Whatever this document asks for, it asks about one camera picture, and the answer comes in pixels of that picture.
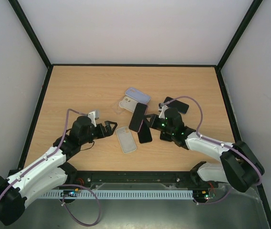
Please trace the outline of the black phone purple edge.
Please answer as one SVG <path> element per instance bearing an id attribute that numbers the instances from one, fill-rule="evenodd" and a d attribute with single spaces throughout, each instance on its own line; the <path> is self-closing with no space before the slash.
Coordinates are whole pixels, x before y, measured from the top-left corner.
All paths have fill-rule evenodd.
<path id="1" fill-rule="evenodd" d="M 135 110 L 133 112 L 132 118 L 130 120 L 129 129 L 134 132 L 139 132 L 143 124 L 143 119 L 146 115 L 148 106 L 143 103 L 137 103 Z"/>

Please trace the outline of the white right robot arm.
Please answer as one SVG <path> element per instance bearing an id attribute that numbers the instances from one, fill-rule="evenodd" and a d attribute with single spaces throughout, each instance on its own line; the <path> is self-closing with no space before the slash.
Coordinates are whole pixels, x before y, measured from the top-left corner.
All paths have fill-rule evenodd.
<path id="1" fill-rule="evenodd" d="M 219 166 L 201 165 L 191 175 L 193 185 L 201 187 L 207 181 L 225 182 L 239 192 L 246 192 L 251 186 L 261 184 L 264 168 L 245 142 L 229 143 L 202 135 L 184 124 L 176 108 L 167 106 L 160 114 L 145 115 L 144 120 L 150 128 L 160 131 L 167 141 L 221 163 Z"/>

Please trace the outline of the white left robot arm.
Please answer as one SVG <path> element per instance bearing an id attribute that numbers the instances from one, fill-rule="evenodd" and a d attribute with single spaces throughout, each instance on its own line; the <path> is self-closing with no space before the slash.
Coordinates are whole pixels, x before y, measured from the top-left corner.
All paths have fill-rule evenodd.
<path id="1" fill-rule="evenodd" d="M 62 185 L 71 186 L 77 170 L 68 160 L 83 145 L 112 136 L 116 128 L 116 122 L 96 124 L 93 117 L 79 116 L 41 157 L 7 178 L 0 176 L 0 222 L 6 226 L 14 223 L 45 192 Z"/>

